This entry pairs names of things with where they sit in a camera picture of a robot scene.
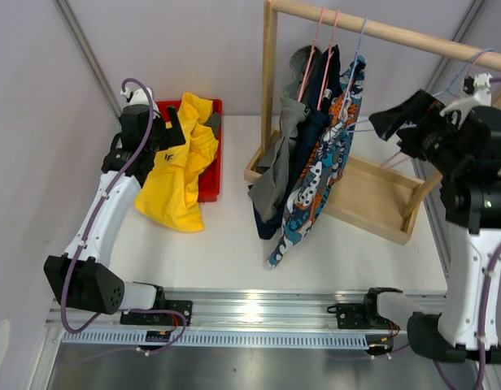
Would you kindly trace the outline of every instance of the wooden clothing rack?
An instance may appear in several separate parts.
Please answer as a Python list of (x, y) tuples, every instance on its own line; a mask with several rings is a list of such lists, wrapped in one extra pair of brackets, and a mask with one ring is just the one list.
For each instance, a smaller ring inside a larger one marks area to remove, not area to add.
[[(245, 179), (251, 183), (260, 176), (255, 171), (260, 157), (277, 137), (276, 132), (271, 129), (277, 15), (281, 12), (319, 22), (321, 11), (322, 7), (295, 0), (264, 1), (261, 144), (244, 172)], [(335, 17), (336, 11), (325, 9), (322, 23), (332, 26)], [(364, 18), (340, 12), (337, 27), (360, 33), (364, 21)], [(373, 20), (368, 20), (364, 35), (464, 62), (481, 51), (477, 47)], [(477, 65), (501, 71), (501, 54), (486, 53), (479, 58)], [(494, 94), (494, 103), (501, 108), (501, 86)], [(324, 212), (389, 240), (405, 244), (411, 237), (420, 203), (440, 179), (440, 174), (435, 172), (423, 182), (397, 171), (382, 169), (374, 162), (351, 155), (342, 179), (333, 186)]]

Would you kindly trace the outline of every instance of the white table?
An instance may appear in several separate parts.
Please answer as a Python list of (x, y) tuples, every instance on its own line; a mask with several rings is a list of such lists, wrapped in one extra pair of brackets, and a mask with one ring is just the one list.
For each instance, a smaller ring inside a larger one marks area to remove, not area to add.
[[(264, 269), (278, 235), (270, 241), (258, 238), (243, 180), (244, 167), (259, 145), (259, 125), (258, 116), (224, 117), (222, 189), (218, 202), (202, 205), (205, 231), (174, 232), (134, 208), (127, 213), (111, 259), (118, 276), (165, 288), (327, 293), (381, 286), (446, 291), (423, 205), (404, 246), (322, 214), (276, 269)], [(385, 143), (374, 132), (358, 132), (352, 153), (381, 162), (397, 150), (394, 142)], [(413, 175), (409, 161), (399, 170)]]

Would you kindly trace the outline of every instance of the wooden base tray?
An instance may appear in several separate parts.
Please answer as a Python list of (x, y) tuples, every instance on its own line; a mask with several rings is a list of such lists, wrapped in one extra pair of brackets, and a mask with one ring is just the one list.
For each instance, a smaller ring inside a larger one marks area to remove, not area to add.
[[(272, 134), (270, 145), (274, 145), (275, 137), (277, 132)], [(258, 150), (245, 169), (244, 178), (250, 183), (260, 177), (255, 171), (259, 158)], [(416, 177), (382, 169), (379, 164), (350, 155), (323, 212), (404, 245), (412, 236), (420, 207), (407, 218), (402, 213), (423, 183)]]

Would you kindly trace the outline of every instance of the yellow cloth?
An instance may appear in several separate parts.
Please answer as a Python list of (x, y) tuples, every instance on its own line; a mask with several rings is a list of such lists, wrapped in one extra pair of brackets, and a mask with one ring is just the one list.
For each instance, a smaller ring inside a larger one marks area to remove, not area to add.
[(218, 141), (203, 126), (212, 113), (212, 101), (184, 93), (178, 119), (185, 144), (158, 152), (135, 207), (144, 215), (182, 232), (203, 230), (198, 204), (198, 176), (216, 157)]

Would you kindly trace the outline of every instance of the gray cloth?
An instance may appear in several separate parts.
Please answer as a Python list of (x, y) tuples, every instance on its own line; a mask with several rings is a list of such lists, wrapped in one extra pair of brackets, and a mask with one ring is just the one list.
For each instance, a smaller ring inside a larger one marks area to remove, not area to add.
[(290, 154), (298, 137), (298, 124), (308, 117), (308, 108), (301, 102), (281, 98), (280, 137), (274, 145), (270, 168), (263, 173), (249, 191), (262, 221), (269, 221), (278, 212), (289, 181)]
[[(303, 82), (303, 77), (305, 76), (305, 69), (307, 69), (308, 59), (310, 58), (311, 46), (304, 46), (297, 50), (289, 60), (290, 71), (292, 72), (292, 81), (288, 83), (282, 91), (281, 97), (298, 100), (299, 90), (301, 89), (301, 84)], [(301, 102), (307, 104), (308, 97), (308, 85), (310, 84), (310, 79), (314, 76), (314, 69), (321, 59), (321, 51), (318, 47), (314, 48), (314, 55), (312, 55), (312, 61), (310, 62), (310, 69), (308, 69), (307, 75), (307, 85), (303, 91), (301, 97)], [(258, 173), (264, 173), (272, 165), (272, 161), (276, 156), (275, 147), (270, 147), (265, 152), (265, 155), (259, 160), (256, 167)]]
[(218, 132), (220, 131), (221, 126), (220, 114), (218, 114), (217, 112), (212, 113), (211, 116), (207, 118), (207, 122), (203, 125), (210, 127), (215, 138), (218, 139)]

